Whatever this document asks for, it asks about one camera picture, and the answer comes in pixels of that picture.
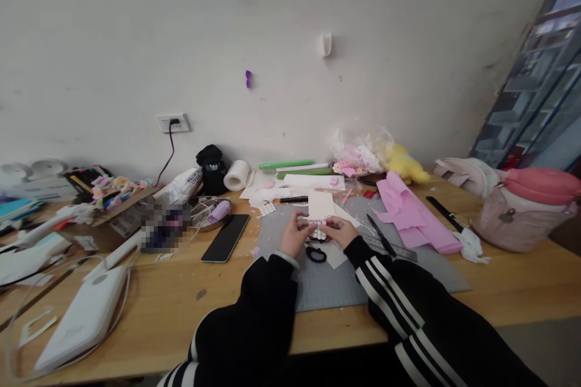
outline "white box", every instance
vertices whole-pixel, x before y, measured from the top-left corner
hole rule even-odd
[[[18,198],[29,198],[47,203],[72,201],[77,196],[75,188],[64,177],[49,177],[17,184],[9,188],[9,191]]]

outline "finger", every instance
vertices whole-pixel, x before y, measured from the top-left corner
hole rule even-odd
[[[308,227],[310,225],[309,220],[298,220],[297,221],[297,228],[299,230],[302,230],[305,227]]]
[[[306,239],[307,237],[309,237],[309,235],[311,235],[313,233],[313,231],[315,231],[317,229],[317,225],[316,224],[311,224],[309,226],[307,226],[305,229],[301,230],[300,233],[301,235]]]
[[[340,230],[334,229],[329,226],[319,226],[319,230],[329,236],[331,239],[337,239],[341,234]]]
[[[334,228],[336,230],[340,230],[343,226],[341,222],[335,222],[332,217],[325,219],[326,226]]]
[[[299,216],[309,216],[309,214],[303,210],[293,210],[290,214],[290,220],[296,221]]]
[[[329,222],[329,220],[331,220],[335,224],[348,224],[349,223],[348,220],[344,220],[343,218],[340,218],[338,216],[331,216],[330,218],[327,218],[327,222]]]

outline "smartphone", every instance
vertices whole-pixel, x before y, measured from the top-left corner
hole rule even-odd
[[[226,263],[242,235],[250,215],[231,215],[202,256],[203,262]]]

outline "pink lid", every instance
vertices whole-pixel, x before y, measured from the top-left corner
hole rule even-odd
[[[513,194],[541,204],[559,206],[581,195],[581,180],[553,168],[511,169],[503,183]]]

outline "scissors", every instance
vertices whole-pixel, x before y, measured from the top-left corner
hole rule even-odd
[[[367,219],[369,220],[369,222],[371,222],[371,225],[373,226],[375,231],[377,231],[377,234],[379,235],[379,240],[381,240],[381,244],[383,245],[384,250],[386,250],[391,257],[396,257],[397,254],[393,250],[391,244],[389,243],[389,240],[387,240],[387,238],[383,235],[375,221],[371,219],[371,216],[369,215],[367,215]]]
[[[320,248],[313,248],[307,245],[307,257],[315,263],[325,263],[327,255]]]

